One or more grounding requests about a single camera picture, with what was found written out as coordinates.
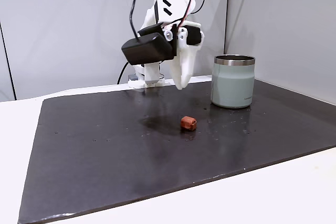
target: black table surface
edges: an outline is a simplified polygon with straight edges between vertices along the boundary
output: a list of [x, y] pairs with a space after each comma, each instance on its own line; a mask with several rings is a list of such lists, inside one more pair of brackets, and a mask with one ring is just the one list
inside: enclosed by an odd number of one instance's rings
[[[71, 95], [43, 102], [18, 223], [122, 206], [336, 145], [336, 106], [256, 81], [240, 110], [211, 83]], [[185, 115], [197, 129], [180, 129]]]

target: white wall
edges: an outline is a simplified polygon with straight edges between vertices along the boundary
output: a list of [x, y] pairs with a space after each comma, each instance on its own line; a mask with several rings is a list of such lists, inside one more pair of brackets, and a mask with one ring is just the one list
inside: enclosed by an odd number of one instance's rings
[[335, 31], [336, 0], [228, 0], [227, 53], [255, 56], [260, 80], [334, 104]]
[[[126, 62], [120, 48], [133, 36], [128, 20], [132, 1], [0, 0], [18, 99], [115, 84]], [[202, 23], [206, 36], [195, 75], [210, 74], [213, 57], [223, 52], [226, 2], [206, 0], [203, 9], [189, 18]], [[152, 4], [153, 0], [137, 1], [133, 18], [138, 29]], [[165, 63], [162, 72], [170, 78]], [[122, 82], [131, 73], [134, 70], [128, 66]]]
[[8, 71], [5, 48], [0, 33], [0, 102], [14, 100], [12, 83]]

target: metal rim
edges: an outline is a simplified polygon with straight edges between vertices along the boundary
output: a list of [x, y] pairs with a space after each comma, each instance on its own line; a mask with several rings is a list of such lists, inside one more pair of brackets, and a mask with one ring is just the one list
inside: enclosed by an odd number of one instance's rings
[[256, 59], [246, 55], [219, 55], [215, 57], [215, 63], [227, 66], [249, 66], [255, 64]]

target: cup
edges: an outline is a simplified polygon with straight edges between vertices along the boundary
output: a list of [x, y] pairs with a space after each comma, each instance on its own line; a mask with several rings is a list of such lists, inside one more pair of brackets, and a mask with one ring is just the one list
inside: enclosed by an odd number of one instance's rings
[[212, 73], [211, 101], [230, 109], [252, 103], [255, 58], [243, 55], [215, 57]]

